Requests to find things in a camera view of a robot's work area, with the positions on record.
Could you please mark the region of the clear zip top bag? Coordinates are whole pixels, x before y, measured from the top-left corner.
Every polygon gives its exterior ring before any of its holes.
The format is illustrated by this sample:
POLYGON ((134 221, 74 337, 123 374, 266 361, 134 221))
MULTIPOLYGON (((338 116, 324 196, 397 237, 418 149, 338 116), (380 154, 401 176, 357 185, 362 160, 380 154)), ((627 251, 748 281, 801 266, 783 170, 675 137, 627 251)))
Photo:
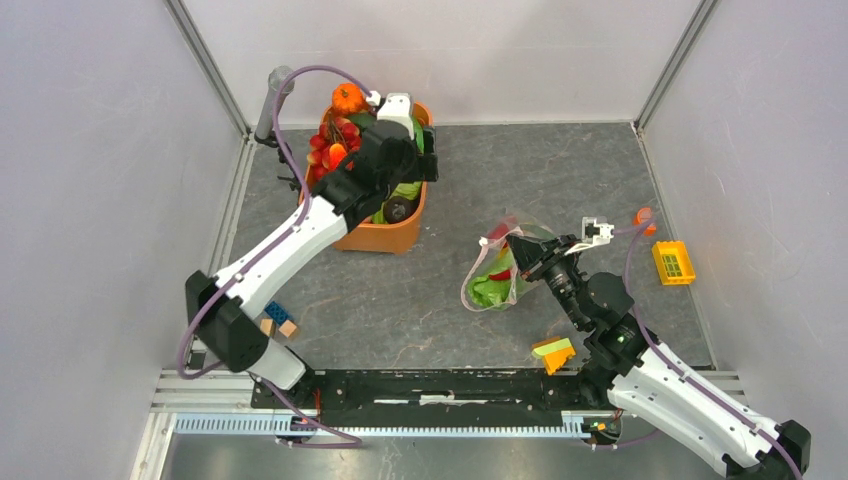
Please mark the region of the clear zip top bag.
MULTIPOLYGON (((514 230, 512 230, 509 234, 529 235, 529 236, 532 236, 532 237, 542 238, 542 239, 545 239, 545 240, 553 239, 555 237, 554 232, 547 225, 541 223, 538 219, 536 219, 532 215, 526 214, 524 212, 507 211, 506 214, 504 216, 502 216, 495 223, 495 226, 499 222, 514 222, 517 225, 517 227, 514 230)), ((516 266, 512 252, 509 249, 509 246, 507 244, 506 237, 509 234, 506 235, 504 238, 500 239, 499 241, 496 241, 496 242, 488 241, 485 238, 486 234, 482 235, 479 238, 479 241, 478 241, 478 245, 480 247, 479 255, 478 255, 477 259, 475 260, 474 264, 472 265, 472 267, 470 268, 468 274, 465 276, 465 278, 462 282, 461 288, 460 288, 461 303, 467 310, 469 310, 471 312, 491 311, 491 310, 484 310, 484 311, 473 310, 471 304, 467 300, 466 294, 464 293, 464 288, 468 285, 469 281, 473 277, 483 275, 483 274, 486 274, 486 273, 490 273, 490 272, 493 272, 495 270, 502 270, 502 269, 511 268, 512 271, 513 271, 513 274, 517 278, 519 278, 519 282, 520 282, 518 300, 527 291, 532 290, 535 287, 534 284, 530 284, 520 277, 520 274, 518 272, 518 268, 516 266)))

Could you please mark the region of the green napa cabbage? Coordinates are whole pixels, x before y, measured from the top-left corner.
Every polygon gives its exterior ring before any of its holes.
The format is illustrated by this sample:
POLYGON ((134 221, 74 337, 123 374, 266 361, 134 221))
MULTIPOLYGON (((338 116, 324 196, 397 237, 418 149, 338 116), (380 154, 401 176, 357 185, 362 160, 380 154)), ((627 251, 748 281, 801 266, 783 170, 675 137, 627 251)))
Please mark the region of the green napa cabbage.
POLYGON ((464 288, 466 298, 473 310, 504 310, 517 303, 520 282, 514 274, 508 281, 491 281, 488 275, 502 270, 473 277, 464 288))

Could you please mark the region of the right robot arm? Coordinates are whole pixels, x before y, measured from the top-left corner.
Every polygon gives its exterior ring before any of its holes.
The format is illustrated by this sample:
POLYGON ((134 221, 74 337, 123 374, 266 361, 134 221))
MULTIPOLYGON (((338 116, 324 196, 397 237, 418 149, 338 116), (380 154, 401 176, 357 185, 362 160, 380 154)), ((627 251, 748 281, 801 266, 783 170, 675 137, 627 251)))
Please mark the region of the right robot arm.
POLYGON ((589 361, 580 400, 634 413, 688 448, 725 479, 800 479, 811 434, 778 423, 708 382, 637 318, 624 279, 579 269, 577 239, 506 238, 522 279, 543 282, 575 327, 587 333, 589 361))

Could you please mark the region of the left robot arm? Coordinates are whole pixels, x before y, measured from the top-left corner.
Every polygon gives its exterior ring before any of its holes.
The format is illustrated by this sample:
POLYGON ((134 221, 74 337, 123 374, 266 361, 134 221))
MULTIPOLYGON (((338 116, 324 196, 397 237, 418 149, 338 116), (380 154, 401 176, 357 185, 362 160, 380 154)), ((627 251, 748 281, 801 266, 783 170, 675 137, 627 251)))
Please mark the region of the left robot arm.
POLYGON ((208 276, 186 280, 189 337, 198 337, 234 373, 249 371, 276 386, 290 407, 306 405, 314 381, 289 348, 272 344, 258 319, 273 296, 310 260, 388 202, 401 183, 438 178, 435 131, 389 120, 368 127, 359 150, 304 193, 298 209, 248 254, 208 276))

